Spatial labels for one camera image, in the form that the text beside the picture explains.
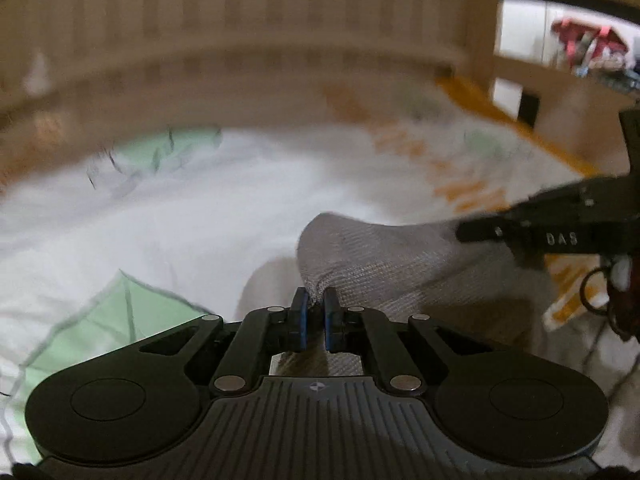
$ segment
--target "wooden bed frame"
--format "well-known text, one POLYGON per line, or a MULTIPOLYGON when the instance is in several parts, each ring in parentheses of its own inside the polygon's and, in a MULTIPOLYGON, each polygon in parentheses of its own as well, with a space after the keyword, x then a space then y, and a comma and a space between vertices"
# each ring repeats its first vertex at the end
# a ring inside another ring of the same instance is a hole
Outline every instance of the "wooden bed frame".
MULTIPOLYGON (((136 97, 203 73, 269 91, 288 78, 357 71, 457 72, 487 91, 497 77, 520 83, 541 99, 540 136, 601 170, 624 171, 617 111, 630 99, 496 56, 499 1, 0 0, 0 149, 27 142, 24 120, 35 110, 70 114, 70 143, 89 149, 103 136, 92 120, 105 109, 117 115, 105 103, 136 108, 136 97), (50 88, 38 95, 22 84, 36 52, 50 69, 50 88)), ((640 0, 615 1, 640 8, 640 0)), ((225 121, 243 124, 242 106, 225 121)))

